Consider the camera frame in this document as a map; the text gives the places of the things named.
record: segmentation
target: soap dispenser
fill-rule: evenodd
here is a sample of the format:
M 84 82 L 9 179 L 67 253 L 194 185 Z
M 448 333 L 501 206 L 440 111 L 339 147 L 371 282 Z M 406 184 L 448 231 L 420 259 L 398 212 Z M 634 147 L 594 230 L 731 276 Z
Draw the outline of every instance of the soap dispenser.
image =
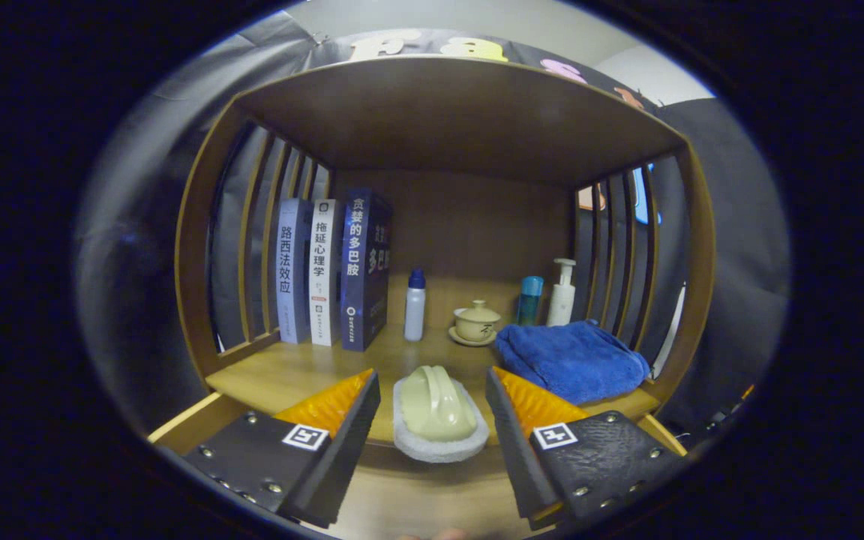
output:
M 549 317 L 547 327 L 561 327 L 572 321 L 572 304 L 575 302 L 575 286 L 572 286 L 572 259 L 555 259 L 553 263 L 561 264 L 562 274 L 559 283 L 552 286 L 552 299 L 549 301 Z

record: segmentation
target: folded towel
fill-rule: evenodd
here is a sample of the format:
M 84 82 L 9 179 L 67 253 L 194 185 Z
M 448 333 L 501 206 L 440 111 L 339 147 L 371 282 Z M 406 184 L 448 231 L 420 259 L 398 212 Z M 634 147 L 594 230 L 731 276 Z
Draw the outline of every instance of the folded towel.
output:
M 645 358 L 594 321 L 561 327 L 507 325 L 495 336 L 505 367 L 573 404 L 631 392 L 645 380 Z

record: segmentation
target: blue object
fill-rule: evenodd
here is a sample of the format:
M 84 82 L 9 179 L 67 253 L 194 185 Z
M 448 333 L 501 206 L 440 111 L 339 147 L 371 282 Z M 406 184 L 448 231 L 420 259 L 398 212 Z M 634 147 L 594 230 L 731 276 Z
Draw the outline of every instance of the blue object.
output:
M 536 324 L 543 284 L 545 280 L 539 276 L 529 276 L 522 280 L 522 293 L 518 296 L 518 312 L 515 314 L 517 324 L 522 326 Z
M 649 163 L 649 172 L 655 169 L 655 164 Z M 633 177 L 635 178 L 635 220 L 639 223 L 643 223 L 645 225 L 649 224 L 649 209 L 648 206 L 645 205 L 645 181 L 642 180 L 642 169 L 638 168 L 635 171 L 631 172 Z M 658 221 L 658 225 L 662 225 L 662 214 L 656 212 L 655 221 Z
M 409 276 L 409 288 L 411 290 L 423 290 L 425 288 L 425 275 L 422 274 L 422 268 L 415 268 Z
M 495 346 L 508 371 L 572 404 L 631 392 L 649 373 L 642 355 L 590 321 L 507 325 L 495 336 Z

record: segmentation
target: cyan bottle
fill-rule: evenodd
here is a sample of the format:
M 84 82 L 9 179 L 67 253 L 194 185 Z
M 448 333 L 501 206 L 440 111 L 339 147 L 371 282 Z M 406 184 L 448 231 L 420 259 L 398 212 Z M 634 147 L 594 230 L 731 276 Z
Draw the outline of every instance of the cyan bottle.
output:
M 529 276 L 522 280 L 522 292 L 518 295 L 518 312 L 515 324 L 519 326 L 534 326 L 539 314 L 539 298 L 542 297 L 542 284 L 545 281 L 539 276 Z

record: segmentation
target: book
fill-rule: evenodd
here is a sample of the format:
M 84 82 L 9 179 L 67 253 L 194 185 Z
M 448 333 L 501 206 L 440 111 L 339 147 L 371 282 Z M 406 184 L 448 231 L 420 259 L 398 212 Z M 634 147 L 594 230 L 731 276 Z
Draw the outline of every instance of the book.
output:
M 339 283 L 342 281 L 342 232 L 345 205 L 317 199 L 309 249 L 309 319 L 312 343 L 332 346 L 339 339 Z
M 282 199 L 275 239 L 275 305 L 279 338 L 301 343 L 309 338 L 308 260 L 312 202 Z
M 349 191 L 342 250 L 342 347 L 365 351 L 386 323 L 392 207 L 369 188 Z

